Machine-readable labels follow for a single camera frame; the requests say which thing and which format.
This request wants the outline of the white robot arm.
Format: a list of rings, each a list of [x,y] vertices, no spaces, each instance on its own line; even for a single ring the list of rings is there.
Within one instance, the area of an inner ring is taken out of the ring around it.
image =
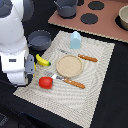
[[[0,0],[0,58],[2,71],[16,86],[28,83],[34,74],[34,57],[29,53],[22,22],[34,12],[32,0]]]

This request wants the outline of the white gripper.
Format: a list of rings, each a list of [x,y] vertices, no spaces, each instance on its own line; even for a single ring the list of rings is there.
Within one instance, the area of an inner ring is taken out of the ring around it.
[[[25,85],[25,55],[23,50],[16,54],[1,54],[2,71],[9,81],[17,85]]]

